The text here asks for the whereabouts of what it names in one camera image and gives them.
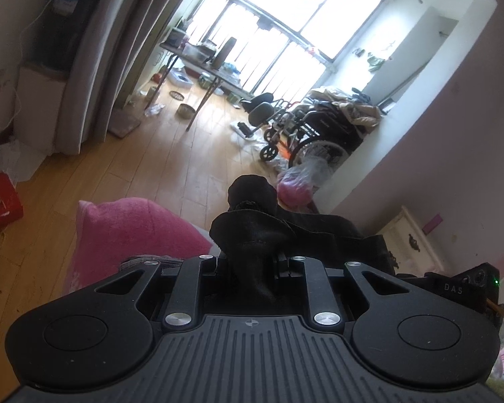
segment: pink pillow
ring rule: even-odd
[[[118,270],[135,255],[187,259],[211,249],[192,224],[144,198],[123,198],[95,205],[79,201],[77,245],[63,293],[91,285]]]

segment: table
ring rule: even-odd
[[[157,94],[159,93],[159,90],[161,89],[162,83],[164,83],[164,80],[166,80],[166,77],[168,76],[168,74],[170,73],[170,71],[172,70],[173,66],[176,64],[176,61],[178,59],[181,59],[185,62],[189,62],[189,63],[193,64],[194,66],[197,66],[198,68],[200,68],[202,71],[205,71],[214,77],[213,81],[211,82],[211,84],[207,88],[207,91],[206,91],[204,97],[200,101],[200,105],[195,110],[194,115],[192,115],[192,118],[191,118],[190,122],[188,123],[186,131],[190,130],[192,123],[194,123],[196,116],[200,112],[200,109],[204,106],[205,103],[207,103],[210,96],[213,94],[213,92],[215,92],[215,90],[217,88],[220,87],[222,82],[229,84],[234,90],[237,90],[237,94],[246,93],[246,91],[244,91],[238,84],[234,83],[226,73],[224,73],[220,70],[216,70],[215,68],[211,68],[211,66],[204,64],[204,63],[201,63],[199,60],[195,60],[195,59],[191,58],[190,56],[184,55],[183,50],[172,47],[172,46],[165,44],[165,43],[159,44],[159,47],[170,52],[170,58],[168,59],[167,67],[164,70],[164,72],[162,73],[161,80],[159,81],[159,84],[157,85],[157,88],[155,90],[155,93],[154,93],[152,99],[149,101],[149,103],[145,107],[146,109],[151,107],[154,100],[157,98]]]

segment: ribbed black surface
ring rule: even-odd
[[[481,385],[448,393],[398,388],[355,361],[337,335],[315,333],[296,316],[207,316],[189,332],[166,335],[129,378],[83,394],[22,388],[13,402],[347,402],[501,401]]]

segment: bottle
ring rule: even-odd
[[[235,39],[234,37],[231,37],[226,41],[226,43],[220,49],[218,55],[215,56],[215,59],[211,64],[211,68],[217,70],[222,66],[222,64],[226,61],[226,58],[228,57],[232,48],[235,47],[236,42],[237,39]]]

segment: table leg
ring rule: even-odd
[[[153,94],[152,99],[149,100],[149,103],[147,104],[147,106],[145,107],[144,110],[147,110],[147,109],[149,109],[152,106],[153,102],[157,98],[157,94],[161,90],[162,83],[164,83],[164,80],[166,80],[166,77],[168,77],[168,74],[170,74],[170,71],[172,70],[173,66],[176,64],[178,58],[179,58],[178,55],[173,55],[173,56],[170,56],[170,58],[168,59],[168,66],[164,70],[164,72],[162,73],[161,80],[159,81],[159,84],[157,85],[155,93]]]
[[[196,119],[196,116],[198,115],[198,112],[200,112],[200,109],[204,106],[205,103],[207,103],[210,96],[213,95],[213,92],[215,92],[216,89],[218,87],[220,87],[221,84],[222,84],[222,79],[215,77],[213,82],[211,82],[211,85],[209,85],[209,87],[207,88],[207,91],[206,91],[204,97],[202,98],[202,100],[200,101],[200,105],[198,106],[198,108],[194,112],[194,115],[192,115],[192,118],[191,118],[190,122],[188,123],[186,131],[190,130],[190,128],[192,127],[192,123],[194,122],[194,120]]]

